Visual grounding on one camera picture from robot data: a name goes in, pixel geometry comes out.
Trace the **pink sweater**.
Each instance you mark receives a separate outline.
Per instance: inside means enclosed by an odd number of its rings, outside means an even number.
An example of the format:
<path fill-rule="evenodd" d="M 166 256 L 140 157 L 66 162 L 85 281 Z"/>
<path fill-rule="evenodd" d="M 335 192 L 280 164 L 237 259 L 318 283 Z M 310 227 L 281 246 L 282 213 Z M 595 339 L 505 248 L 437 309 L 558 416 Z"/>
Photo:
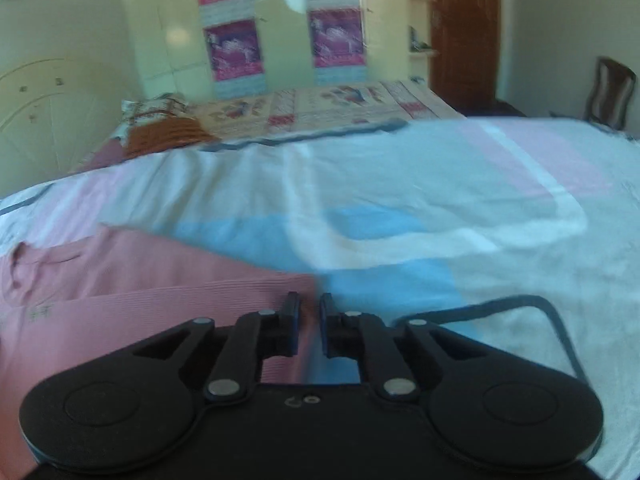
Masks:
<path fill-rule="evenodd" d="M 35 466 L 18 410 L 38 382 L 192 318 L 230 326 L 277 309 L 289 292 L 302 297 L 298 355 L 265 362 L 267 382 L 302 379 L 316 319 L 312 276 L 107 226 L 60 246 L 16 245 L 1 258 L 2 478 Z"/>

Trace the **light blue patterned bedsheet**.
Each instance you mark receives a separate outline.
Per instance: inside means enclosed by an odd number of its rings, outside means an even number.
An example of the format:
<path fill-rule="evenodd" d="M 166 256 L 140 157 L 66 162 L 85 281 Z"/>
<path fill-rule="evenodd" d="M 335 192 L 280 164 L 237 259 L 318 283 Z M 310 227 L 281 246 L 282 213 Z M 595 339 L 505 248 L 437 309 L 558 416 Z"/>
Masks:
<path fill-rule="evenodd" d="M 178 148 L 1 202 L 1 258 L 102 226 L 307 274 L 338 308 L 393 322 L 536 295 L 456 331 L 580 364 L 604 411 L 591 465 L 639 474 L 639 144 L 582 122 L 459 119 Z"/>

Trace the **beige cartoon quilt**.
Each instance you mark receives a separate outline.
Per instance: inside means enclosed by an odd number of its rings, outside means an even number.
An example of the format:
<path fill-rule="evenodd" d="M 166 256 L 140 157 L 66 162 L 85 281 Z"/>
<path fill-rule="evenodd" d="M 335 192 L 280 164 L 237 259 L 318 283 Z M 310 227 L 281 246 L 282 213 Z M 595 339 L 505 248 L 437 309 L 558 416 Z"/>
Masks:
<path fill-rule="evenodd" d="M 200 104 L 194 107 L 193 115 L 205 130 L 222 140 L 462 116 L 427 86 L 411 80 L 243 96 Z"/>

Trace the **patterned pillow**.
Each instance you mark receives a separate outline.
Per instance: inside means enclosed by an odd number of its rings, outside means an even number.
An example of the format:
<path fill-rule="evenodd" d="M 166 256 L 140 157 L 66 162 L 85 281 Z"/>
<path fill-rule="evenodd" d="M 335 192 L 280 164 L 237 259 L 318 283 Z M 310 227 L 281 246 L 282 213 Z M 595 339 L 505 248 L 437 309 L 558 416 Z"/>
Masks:
<path fill-rule="evenodd" d="M 122 124 L 127 129 L 168 118 L 192 117 L 192 108 L 181 93 L 163 93 L 142 101 L 122 100 Z"/>

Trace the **lower left pink poster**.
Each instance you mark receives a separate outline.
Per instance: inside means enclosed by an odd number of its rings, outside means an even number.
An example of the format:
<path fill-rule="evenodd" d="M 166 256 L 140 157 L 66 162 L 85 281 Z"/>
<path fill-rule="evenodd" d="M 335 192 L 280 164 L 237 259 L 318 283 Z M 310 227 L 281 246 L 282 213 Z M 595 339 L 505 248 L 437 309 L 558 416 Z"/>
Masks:
<path fill-rule="evenodd" d="M 230 100 L 267 91 L 259 36 L 254 20 L 204 29 L 216 98 Z"/>

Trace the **lower right pink poster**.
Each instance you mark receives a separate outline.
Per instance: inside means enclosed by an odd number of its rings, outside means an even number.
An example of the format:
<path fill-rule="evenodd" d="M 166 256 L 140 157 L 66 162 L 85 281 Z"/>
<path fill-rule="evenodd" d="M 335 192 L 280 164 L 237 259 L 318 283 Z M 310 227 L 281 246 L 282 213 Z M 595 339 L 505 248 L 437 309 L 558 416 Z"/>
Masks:
<path fill-rule="evenodd" d="M 318 86 L 368 79 L 359 8 L 311 10 L 308 22 L 314 80 Z"/>

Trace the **cream arched headboard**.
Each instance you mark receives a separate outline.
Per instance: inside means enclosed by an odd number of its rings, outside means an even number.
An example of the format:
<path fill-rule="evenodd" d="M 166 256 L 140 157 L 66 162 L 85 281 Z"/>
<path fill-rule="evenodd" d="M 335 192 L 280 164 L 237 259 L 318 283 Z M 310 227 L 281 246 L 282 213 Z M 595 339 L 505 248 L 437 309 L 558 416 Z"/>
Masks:
<path fill-rule="evenodd" d="M 117 70 L 45 58 L 1 75 L 1 195 L 70 174 L 122 120 L 133 96 Z"/>

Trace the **cream wardrobe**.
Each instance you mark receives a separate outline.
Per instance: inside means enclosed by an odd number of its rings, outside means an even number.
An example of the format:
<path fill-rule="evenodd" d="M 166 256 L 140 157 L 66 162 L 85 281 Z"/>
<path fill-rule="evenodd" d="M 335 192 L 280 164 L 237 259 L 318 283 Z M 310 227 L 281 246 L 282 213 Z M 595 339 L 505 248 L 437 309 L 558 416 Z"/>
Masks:
<path fill-rule="evenodd" d="M 314 80 L 307 0 L 122 0 L 142 88 L 147 96 L 179 92 L 217 99 L 204 29 L 254 20 L 266 92 L 318 86 Z M 368 79 L 409 76 L 406 0 L 360 0 Z"/>

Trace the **cream corner shelves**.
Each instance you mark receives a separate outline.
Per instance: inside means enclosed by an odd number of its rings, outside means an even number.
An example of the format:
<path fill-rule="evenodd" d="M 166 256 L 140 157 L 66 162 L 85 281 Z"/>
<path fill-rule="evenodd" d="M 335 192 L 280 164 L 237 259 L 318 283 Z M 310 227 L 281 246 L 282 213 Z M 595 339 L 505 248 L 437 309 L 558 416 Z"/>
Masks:
<path fill-rule="evenodd" d="M 408 10 L 409 76 L 417 84 L 430 84 L 432 59 L 437 55 L 431 38 L 435 0 L 406 0 Z"/>

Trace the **dark wooden chair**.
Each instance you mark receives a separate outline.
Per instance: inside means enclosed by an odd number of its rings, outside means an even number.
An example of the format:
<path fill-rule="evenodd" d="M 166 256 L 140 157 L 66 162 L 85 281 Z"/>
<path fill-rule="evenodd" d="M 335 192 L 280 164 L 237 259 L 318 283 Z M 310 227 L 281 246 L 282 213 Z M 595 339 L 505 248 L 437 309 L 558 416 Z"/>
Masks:
<path fill-rule="evenodd" d="M 623 130 L 637 82 L 638 76 L 628 66 L 608 56 L 599 56 L 594 85 L 586 103 L 585 121 Z"/>

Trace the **brown wooden door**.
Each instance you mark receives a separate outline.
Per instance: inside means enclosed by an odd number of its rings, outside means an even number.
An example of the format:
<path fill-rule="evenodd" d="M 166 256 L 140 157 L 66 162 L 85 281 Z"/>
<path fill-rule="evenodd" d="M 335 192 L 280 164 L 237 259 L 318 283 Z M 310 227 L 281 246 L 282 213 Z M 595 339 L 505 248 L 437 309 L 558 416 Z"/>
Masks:
<path fill-rule="evenodd" d="M 495 103 L 501 0 L 434 0 L 431 4 L 430 85 L 461 113 Z"/>

